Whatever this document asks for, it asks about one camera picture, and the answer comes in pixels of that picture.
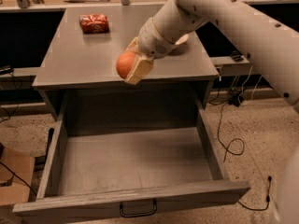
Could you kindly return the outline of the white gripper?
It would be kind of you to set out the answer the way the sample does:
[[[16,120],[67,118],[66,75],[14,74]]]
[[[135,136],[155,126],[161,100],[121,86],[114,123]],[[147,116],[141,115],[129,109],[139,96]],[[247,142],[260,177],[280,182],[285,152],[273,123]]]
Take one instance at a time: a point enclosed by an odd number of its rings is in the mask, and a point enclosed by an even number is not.
[[[133,53],[141,51],[152,59],[162,59],[177,47],[177,45],[166,41],[160,35],[154,24],[153,18],[149,18],[140,28],[138,36],[133,38],[126,50]],[[153,61],[137,56],[125,82],[131,85],[136,85],[152,70],[152,68]]]

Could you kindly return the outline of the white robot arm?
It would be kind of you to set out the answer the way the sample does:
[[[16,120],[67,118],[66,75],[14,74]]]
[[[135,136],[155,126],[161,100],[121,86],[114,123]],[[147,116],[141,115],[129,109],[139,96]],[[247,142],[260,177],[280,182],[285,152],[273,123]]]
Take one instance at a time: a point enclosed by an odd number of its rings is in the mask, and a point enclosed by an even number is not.
[[[178,41],[205,21],[214,23],[276,92],[299,111],[299,34],[239,0],[168,0],[141,27],[122,77],[136,84]]]

